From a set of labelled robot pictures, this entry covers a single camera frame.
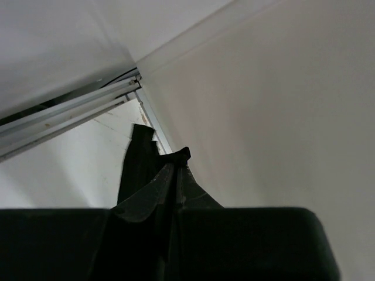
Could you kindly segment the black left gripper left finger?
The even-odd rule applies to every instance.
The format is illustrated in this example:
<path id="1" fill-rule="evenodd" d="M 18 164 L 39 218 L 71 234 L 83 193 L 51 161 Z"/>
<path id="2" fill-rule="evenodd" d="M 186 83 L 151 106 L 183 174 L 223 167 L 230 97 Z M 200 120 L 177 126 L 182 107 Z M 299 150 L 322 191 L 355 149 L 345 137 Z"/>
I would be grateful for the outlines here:
<path id="1" fill-rule="evenodd" d="M 126 222 L 143 222 L 149 218 L 158 205 L 166 201 L 174 174 L 174 165 L 166 164 L 144 187 L 112 209 L 112 212 Z"/>

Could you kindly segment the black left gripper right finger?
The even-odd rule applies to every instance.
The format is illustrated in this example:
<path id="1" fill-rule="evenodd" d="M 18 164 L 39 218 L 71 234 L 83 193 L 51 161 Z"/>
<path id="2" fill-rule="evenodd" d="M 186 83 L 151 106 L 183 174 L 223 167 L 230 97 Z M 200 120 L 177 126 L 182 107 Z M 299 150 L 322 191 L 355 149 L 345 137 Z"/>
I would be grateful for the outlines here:
<path id="1" fill-rule="evenodd" d="M 198 185 L 188 166 L 180 167 L 177 173 L 177 205 L 197 209 L 223 208 Z"/>

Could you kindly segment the black trousers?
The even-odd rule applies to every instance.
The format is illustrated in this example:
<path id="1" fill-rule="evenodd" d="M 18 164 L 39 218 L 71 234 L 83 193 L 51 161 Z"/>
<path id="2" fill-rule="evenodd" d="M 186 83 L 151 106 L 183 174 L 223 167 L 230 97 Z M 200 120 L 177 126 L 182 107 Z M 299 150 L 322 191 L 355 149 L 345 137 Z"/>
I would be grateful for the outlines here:
<path id="1" fill-rule="evenodd" d="M 188 164 L 191 158 L 188 147 L 162 155 L 159 153 L 157 141 L 153 140 L 154 133 L 155 130 L 146 125 L 133 125 L 131 141 L 122 164 L 117 204 L 146 186 L 164 165 L 171 163 L 179 167 Z"/>

